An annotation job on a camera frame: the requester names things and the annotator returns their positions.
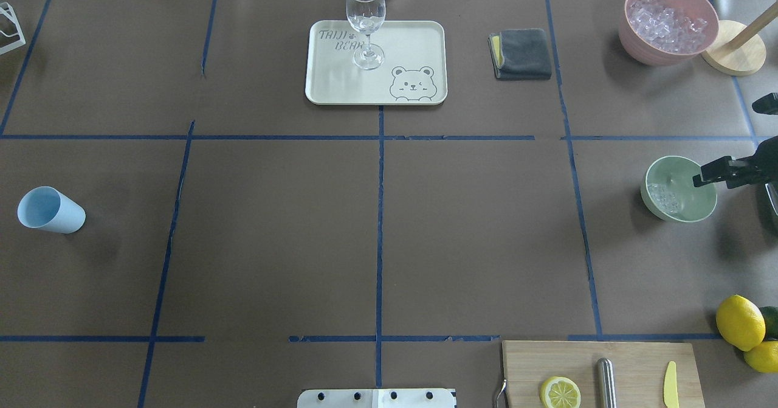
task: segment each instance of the plastic cup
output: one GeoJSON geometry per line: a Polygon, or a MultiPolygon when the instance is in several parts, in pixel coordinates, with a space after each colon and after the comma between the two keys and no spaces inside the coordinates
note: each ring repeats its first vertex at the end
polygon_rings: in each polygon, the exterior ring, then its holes
{"type": "Polygon", "coordinates": [[[16,216],[25,227],[55,233],[73,233],[86,220],[81,206],[51,186],[27,192],[19,202],[16,216]]]}
{"type": "Polygon", "coordinates": [[[716,209],[716,187],[695,187],[692,181],[700,173],[697,162],[681,156],[664,156],[648,167],[640,185],[645,206],[665,221],[696,223],[716,209]]]}

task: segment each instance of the yellow knife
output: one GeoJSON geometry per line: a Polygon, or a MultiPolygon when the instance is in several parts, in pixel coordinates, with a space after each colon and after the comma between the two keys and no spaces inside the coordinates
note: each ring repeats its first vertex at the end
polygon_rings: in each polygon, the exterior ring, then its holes
{"type": "Polygon", "coordinates": [[[664,404],[667,408],[678,408],[678,380],[675,374],[675,361],[667,363],[664,372],[664,404]]]}

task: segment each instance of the pink bowl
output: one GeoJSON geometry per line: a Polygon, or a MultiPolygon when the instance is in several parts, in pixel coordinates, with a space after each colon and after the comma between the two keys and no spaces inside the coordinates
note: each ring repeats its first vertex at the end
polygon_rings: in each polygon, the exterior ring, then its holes
{"type": "Polygon", "coordinates": [[[622,41],[622,45],[627,53],[637,61],[650,66],[677,64],[703,52],[716,40],[716,36],[719,33],[719,16],[716,14],[714,6],[708,0],[662,0],[668,7],[683,9],[684,15],[691,18],[691,20],[695,20],[695,18],[705,19],[708,22],[708,26],[705,28],[705,42],[700,45],[697,52],[692,54],[675,54],[652,47],[637,35],[637,32],[634,31],[627,19],[627,10],[635,1],[638,0],[626,0],[624,2],[624,11],[622,11],[622,18],[619,21],[619,39],[622,41]]]}

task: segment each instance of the metal cylinder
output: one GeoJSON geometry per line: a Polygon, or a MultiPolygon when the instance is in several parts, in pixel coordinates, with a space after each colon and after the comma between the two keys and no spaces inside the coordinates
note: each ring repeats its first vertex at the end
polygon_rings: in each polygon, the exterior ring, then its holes
{"type": "Polygon", "coordinates": [[[597,361],[597,377],[600,380],[600,396],[603,408],[616,408],[616,383],[613,378],[613,363],[608,358],[597,361]]]}

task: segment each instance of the metal bracket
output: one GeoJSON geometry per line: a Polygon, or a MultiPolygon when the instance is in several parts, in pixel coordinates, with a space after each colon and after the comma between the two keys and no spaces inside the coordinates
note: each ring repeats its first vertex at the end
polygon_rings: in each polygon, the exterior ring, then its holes
{"type": "Polygon", "coordinates": [[[23,47],[27,40],[24,39],[24,33],[22,32],[22,26],[19,25],[19,18],[16,17],[16,12],[13,11],[13,7],[8,2],[0,4],[0,14],[5,16],[7,21],[0,18],[0,54],[5,54],[10,50],[15,50],[18,47],[23,47]]]}
{"type": "Polygon", "coordinates": [[[306,390],[297,408],[456,408],[453,389],[306,390]]]}

